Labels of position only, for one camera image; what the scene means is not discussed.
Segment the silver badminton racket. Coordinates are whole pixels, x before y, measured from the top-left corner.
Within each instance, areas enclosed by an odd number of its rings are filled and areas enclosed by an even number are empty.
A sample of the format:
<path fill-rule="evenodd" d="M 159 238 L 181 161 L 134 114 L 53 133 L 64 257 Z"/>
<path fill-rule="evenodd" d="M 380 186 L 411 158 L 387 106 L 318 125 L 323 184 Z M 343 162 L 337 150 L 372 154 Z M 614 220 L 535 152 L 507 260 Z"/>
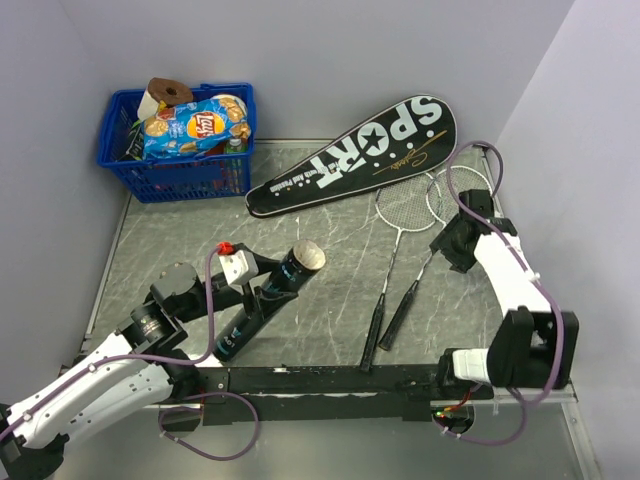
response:
<path fill-rule="evenodd" d="M 435 218 L 427 207 L 426 196 L 433 177 L 420 174 L 406 181 L 381 188 L 376 193 L 375 208 L 380 219 L 396 230 L 395 242 L 389 256 L 389 264 L 384 277 L 380 296 L 373 310 L 369 331 L 361 356 L 359 370 L 369 373 L 373 365 L 375 350 L 386 312 L 386 294 L 391 272 L 404 233 L 419 233 L 429 229 Z"/>
<path fill-rule="evenodd" d="M 493 196 L 495 196 L 497 193 L 497 189 L 491 186 L 488 178 L 484 174 L 468 166 L 463 165 L 452 167 L 451 181 L 453 185 L 453 193 L 451 193 L 448 187 L 446 177 L 447 172 L 445 169 L 442 169 L 435 175 L 430 175 L 433 177 L 433 180 L 431 181 L 428 188 L 426 202 L 427 207 L 434 215 L 435 223 L 429 229 L 438 225 L 444 228 L 458 212 L 459 207 L 454 200 L 454 194 L 458 194 L 462 191 L 470 189 L 487 190 L 489 194 Z M 423 257 L 419 257 L 421 258 L 421 262 L 419 264 L 420 270 L 418 271 L 418 274 L 411 286 L 403 295 L 389 325 L 387 326 L 384 334 L 379 340 L 378 345 L 381 349 L 385 351 L 391 350 L 404 323 L 404 320 L 411 310 L 421 278 L 425 273 L 425 270 L 431 263 L 433 255 L 434 254 L 431 252 L 431 250 L 428 250 L 427 254 L 424 254 Z"/>

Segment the black shuttlecock tube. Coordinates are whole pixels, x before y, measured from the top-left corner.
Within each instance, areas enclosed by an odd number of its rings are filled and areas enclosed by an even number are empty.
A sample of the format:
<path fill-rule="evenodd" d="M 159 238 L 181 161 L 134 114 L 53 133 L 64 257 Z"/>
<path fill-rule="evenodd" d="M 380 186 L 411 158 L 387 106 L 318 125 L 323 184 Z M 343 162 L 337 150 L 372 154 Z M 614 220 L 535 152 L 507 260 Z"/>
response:
<path fill-rule="evenodd" d="M 326 264 L 313 241 L 298 240 L 281 260 L 258 255 L 242 244 L 220 256 L 229 286 L 242 289 L 242 309 L 217 334 L 213 355 L 228 362 L 262 330 Z"/>

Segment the black SPORT racket bag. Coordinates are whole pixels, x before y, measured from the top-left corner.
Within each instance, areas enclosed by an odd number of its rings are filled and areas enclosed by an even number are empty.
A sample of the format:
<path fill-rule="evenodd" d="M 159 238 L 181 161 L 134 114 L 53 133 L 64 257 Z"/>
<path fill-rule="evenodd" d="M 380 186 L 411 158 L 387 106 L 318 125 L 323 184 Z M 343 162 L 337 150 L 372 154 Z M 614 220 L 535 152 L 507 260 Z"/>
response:
<path fill-rule="evenodd" d="M 414 95 L 252 188 L 245 205 L 253 217 L 271 218 L 369 193 L 442 165 L 457 140 L 450 106 Z"/>

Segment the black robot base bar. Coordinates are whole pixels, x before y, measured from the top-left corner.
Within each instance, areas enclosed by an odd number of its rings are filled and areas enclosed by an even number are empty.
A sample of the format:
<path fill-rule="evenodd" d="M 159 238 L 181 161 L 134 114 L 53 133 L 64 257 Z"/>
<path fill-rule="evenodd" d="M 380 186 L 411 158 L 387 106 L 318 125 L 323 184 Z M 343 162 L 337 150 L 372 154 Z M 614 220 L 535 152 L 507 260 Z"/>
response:
<path fill-rule="evenodd" d="M 429 422 L 437 406 L 491 400 L 493 390 L 457 380 L 435 364 L 357 366 L 204 367 L 187 391 L 235 393 L 267 421 L 399 418 Z"/>

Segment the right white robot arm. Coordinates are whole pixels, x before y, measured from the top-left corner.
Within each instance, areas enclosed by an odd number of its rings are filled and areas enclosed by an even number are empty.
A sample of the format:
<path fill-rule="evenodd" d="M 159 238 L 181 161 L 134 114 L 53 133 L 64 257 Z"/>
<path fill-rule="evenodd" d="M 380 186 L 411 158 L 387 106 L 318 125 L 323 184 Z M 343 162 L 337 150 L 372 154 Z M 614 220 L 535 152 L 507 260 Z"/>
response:
<path fill-rule="evenodd" d="M 526 262 L 518 233 L 507 218 L 495 215 L 487 190 L 460 192 L 458 209 L 430 244 L 450 269 L 466 273 L 480 265 L 502 313 L 487 348 L 448 348 L 439 360 L 438 390 L 458 398 L 472 382 L 498 388 L 561 390 L 570 371 L 579 332 L 571 311 L 554 311 Z"/>

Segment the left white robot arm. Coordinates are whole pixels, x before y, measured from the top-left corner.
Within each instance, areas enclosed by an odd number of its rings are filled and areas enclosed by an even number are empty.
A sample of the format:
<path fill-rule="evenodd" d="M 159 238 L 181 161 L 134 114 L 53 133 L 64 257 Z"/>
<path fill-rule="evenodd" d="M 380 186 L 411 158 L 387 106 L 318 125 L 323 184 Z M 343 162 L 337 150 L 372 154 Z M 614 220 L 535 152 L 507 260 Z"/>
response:
<path fill-rule="evenodd" d="M 184 402 L 199 365 L 226 362 L 326 263 L 298 241 L 281 260 L 223 242 L 207 256 L 221 272 L 164 268 L 145 301 L 86 358 L 30 397 L 1 408 L 1 463 L 10 479 L 46 479 L 67 447 L 158 402 Z"/>

